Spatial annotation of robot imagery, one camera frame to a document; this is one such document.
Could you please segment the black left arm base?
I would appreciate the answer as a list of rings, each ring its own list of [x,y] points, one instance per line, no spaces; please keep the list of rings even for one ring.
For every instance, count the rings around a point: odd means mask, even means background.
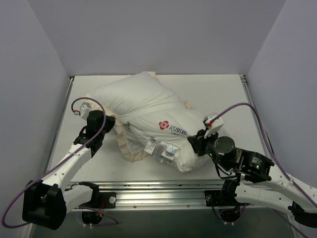
[[[87,202],[79,204],[75,208],[86,209],[88,212],[81,213],[81,223],[83,226],[100,227],[118,225],[119,221],[104,212],[104,209],[115,208],[116,193],[115,192],[100,192],[97,184],[92,182],[80,182],[72,184],[69,191],[79,192],[83,189],[91,191],[90,199]]]

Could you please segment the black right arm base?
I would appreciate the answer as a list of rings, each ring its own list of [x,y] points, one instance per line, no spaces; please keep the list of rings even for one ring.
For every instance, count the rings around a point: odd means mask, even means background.
[[[225,180],[221,190],[205,190],[205,203],[211,207],[214,215],[225,225],[234,225],[249,203],[241,203],[236,200],[235,189],[239,180]]]

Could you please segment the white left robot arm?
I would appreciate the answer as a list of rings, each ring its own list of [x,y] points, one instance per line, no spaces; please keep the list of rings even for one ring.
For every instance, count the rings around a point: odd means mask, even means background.
[[[82,220],[93,226],[104,217],[101,210],[113,208],[110,198],[103,195],[99,186],[82,181],[72,188],[68,184],[76,173],[95,156],[103,144],[104,137],[115,125],[115,118],[105,116],[102,111],[88,113],[86,126],[75,138],[67,154],[56,168],[39,181],[30,181],[24,191],[22,219],[51,230],[58,229],[66,215],[76,208],[83,208]]]

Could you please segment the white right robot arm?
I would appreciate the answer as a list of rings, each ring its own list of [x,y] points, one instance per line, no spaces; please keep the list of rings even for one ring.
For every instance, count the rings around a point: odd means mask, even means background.
[[[317,190],[283,172],[270,158],[235,146],[228,136],[204,130],[188,138],[197,155],[208,155],[224,177],[220,199],[224,204],[249,203],[271,208],[294,217],[306,227],[317,226]]]

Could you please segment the white pillow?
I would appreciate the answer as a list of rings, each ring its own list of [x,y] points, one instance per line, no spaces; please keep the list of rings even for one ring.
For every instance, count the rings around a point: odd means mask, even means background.
[[[173,159],[173,166],[186,173],[205,164],[207,155],[197,156],[187,140],[204,128],[203,115],[195,110],[167,109],[151,112],[128,122],[134,138],[146,145],[151,137],[179,148]]]

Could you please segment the grey and cream pillowcase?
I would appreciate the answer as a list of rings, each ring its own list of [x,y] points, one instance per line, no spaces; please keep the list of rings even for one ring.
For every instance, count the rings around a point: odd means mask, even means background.
[[[114,129],[123,156],[130,162],[147,156],[144,145],[134,138],[128,122],[139,116],[167,109],[190,109],[190,104],[164,86],[154,72],[141,72],[100,86],[86,94],[95,99],[92,108],[104,108],[106,115],[115,117]]]

